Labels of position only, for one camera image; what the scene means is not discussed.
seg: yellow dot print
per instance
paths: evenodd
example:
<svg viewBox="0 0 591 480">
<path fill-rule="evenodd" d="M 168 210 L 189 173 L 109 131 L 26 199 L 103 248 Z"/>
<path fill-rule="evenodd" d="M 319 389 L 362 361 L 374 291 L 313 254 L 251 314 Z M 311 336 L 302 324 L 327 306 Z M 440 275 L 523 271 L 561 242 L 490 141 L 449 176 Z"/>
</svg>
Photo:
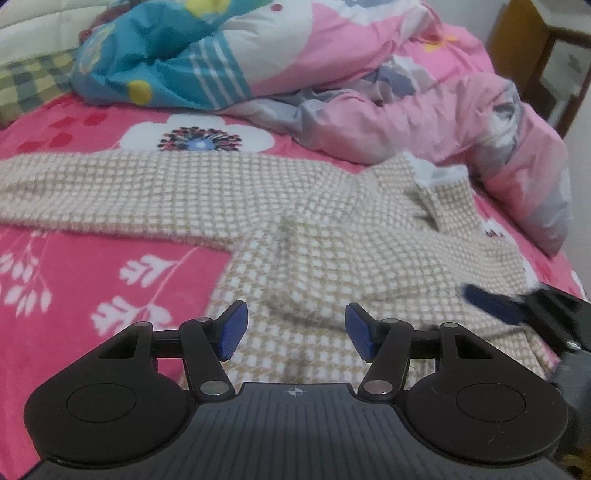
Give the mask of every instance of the yellow dot print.
<svg viewBox="0 0 591 480">
<path fill-rule="evenodd" d="M 425 52 L 426 53 L 433 53 L 434 51 L 439 50 L 441 47 L 444 47 L 446 44 L 456 41 L 456 37 L 452 37 L 451 35 L 446 35 L 445 38 L 441 41 L 435 43 L 425 43 Z"/>
<path fill-rule="evenodd" d="M 152 99 L 152 87 L 145 80 L 132 80 L 127 84 L 129 99 L 136 105 L 145 105 Z"/>
<path fill-rule="evenodd" d="M 187 0 L 185 8 L 200 18 L 206 14 L 222 14 L 228 9 L 228 5 L 230 0 Z"/>
</svg>

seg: white wall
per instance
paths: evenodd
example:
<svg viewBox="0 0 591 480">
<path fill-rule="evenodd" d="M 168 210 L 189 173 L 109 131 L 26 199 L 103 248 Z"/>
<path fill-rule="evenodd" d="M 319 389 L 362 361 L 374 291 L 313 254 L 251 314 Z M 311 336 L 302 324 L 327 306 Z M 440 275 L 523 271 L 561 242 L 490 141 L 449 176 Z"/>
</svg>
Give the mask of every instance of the white wall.
<svg viewBox="0 0 591 480">
<path fill-rule="evenodd" d="M 591 291 L 591 92 L 564 139 L 569 149 L 574 222 L 564 246 L 585 290 Z"/>
<path fill-rule="evenodd" d="M 486 44 L 501 9 L 509 0 L 426 0 L 445 23 L 465 27 Z"/>
</svg>

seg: red petal print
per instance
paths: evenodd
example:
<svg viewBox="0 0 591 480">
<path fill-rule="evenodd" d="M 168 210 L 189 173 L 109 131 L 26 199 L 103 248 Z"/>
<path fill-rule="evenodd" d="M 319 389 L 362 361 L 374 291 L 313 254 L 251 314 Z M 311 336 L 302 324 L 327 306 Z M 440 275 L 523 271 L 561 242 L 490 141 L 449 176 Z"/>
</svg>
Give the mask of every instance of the red petal print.
<svg viewBox="0 0 591 480">
<path fill-rule="evenodd" d="M 61 120 L 58 120 L 57 122 L 53 122 L 50 127 L 53 128 L 68 128 L 71 124 L 76 123 L 76 118 L 74 118 L 73 116 L 67 116 L 65 118 L 62 118 Z"/>
<path fill-rule="evenodd" d="M 72 140 L 74 140 L 74 137 L 73 136 L 71 136 L 70 134 L 67 134 L 67 133 L 62 132 L 60 134 L 57 134 L 55 137 L 53 137 L 53 139 L 51 140 L 51 143 L 49 144 L 49 146 L 51 148 L 65 147 Z"/>
<path fill-rule="evenodd" d="M 37 149 L 43 145 L 43 142 L 25 142 L 18 146 L 17 153 L 33 153 L 36 152 Z"/>
<path fill-rule="evenodd" d="M 87 116 L 84 119 L 83 123 L 87 127 L 95 127 L 97 125 L 100 125 L 105 120 L 107 120 L 107 117 L 108 117 L 108 115 L 106 113 L 94 112 L 94 113 L 91 113 L 89 116 Z"/>
</svg>

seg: checkered knit fabric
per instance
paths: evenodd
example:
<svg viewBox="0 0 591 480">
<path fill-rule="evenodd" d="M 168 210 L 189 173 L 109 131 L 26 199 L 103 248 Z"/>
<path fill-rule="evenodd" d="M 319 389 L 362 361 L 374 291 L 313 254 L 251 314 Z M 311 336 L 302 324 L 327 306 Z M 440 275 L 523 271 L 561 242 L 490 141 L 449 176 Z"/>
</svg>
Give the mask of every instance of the checkered knit fabric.
<svg viewBox="0 0 591 480">
<path fill-rule="evenodd" d="M 22 155 L 0 163 L 0 221 L 175 238 L 230 250 L 208 309 L 248 303 L 249 329 L 225 367 L 238 386 L 349 381 L 367 370 L 345 306 L 427 328 L 458 322 L 538 374 L 538 338 L 467 305 L 464 283 L 527 290 L 516 248 L 482 230 L 458 168 L 417 180 L 399 155 L 353 175 L 318 161 L 188 152 Z M 432 369 L 412 364 L 412 383 Z"/>
</svg>

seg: wooden nightstand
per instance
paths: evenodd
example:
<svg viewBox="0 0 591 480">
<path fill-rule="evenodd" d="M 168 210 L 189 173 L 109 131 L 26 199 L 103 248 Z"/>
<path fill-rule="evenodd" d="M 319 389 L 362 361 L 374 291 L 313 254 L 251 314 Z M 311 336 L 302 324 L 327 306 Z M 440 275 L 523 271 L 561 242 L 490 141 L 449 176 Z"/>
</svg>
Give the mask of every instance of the wooden nightstand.
<svg viewBox="0 0 591 480">
<path fill-rule="evenodd" d="M 581 53 L 585 60 L 579 62 L 569 48 L 589 53 Z M 523 100 L 545 119 L 552 118 L 549 123 L 564 137 L 591 83 L 591 7 L 584 0 L 511 0 L 488 52 L 496 72 L 513 80 Z M 558 54 L 575 63 L 553 61 L 550 68 L 548 62 Z M 557 72 L 564 73 L 564 81 L 556 81 Z M 566 88 L 563 99 L 554 98 L 561 87 Z"/>
</svg>

